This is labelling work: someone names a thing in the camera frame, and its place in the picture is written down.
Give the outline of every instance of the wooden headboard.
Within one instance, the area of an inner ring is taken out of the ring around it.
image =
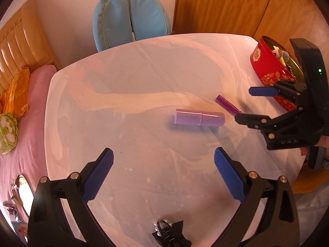
[[[32,73],[43,65],[61,66],[42,30],[36,0],[28,0],[0,30],[0,93],[22,67]]]

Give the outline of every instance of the blue gripper pad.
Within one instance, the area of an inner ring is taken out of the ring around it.
[[[239,169],[243,174],[244,171],[247,174],[247,171],[243,168],[241,163],[232,161],[221,147],[215,150],[214,161],[219,173],[225,181],[226,186],[231,192],[232,197],[234,199],[238,199],[240,203],[243,203],[246,197],[244,192],[244,181],[241,179],[233,164],[239,164]]]
[[[277,96],[279,94],[279,90],[273,86],[250,87],[249,94],[252,96]]]
[[[82,199],[85,203],[89,200],[95,199],[102,183],[104,182],[107,174],[109,173],[114,162],[113,151],[106,148],[98,159],[94,162],[88,163],[83,171],[88,171],[88,165],[96,164],[89,173],[89,176],[83,183],[83,194]]]

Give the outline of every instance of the wall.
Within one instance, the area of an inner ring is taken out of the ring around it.
[[[27,0],[14,0],[0,21],[0,28]],[[37,0],[44,32],[63,67],[97,52],[93,38],[93,10],[99,0]],[[170,21],[175,0],[159,0]]]

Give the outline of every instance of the bed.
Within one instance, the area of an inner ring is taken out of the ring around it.
[[[11,198],[11,179],[23,174],[32,192],[47,175],[44,150],[44,118],[50,80],[61,66],[42,30],[36,13],[36,0],[28,0],[0,30],[0,93],[8,89],[22,67],[29,67],[28,114],[18,123],[17,146],[0,156],[0,210],[9,221],[2,202]],[[18,215],[25,223],[22,208]]]

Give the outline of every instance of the lilac lipstick tube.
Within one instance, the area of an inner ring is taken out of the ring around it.
[[[221,112],[176,109],[175,124],[198,126],[223,126],[225,116]]]

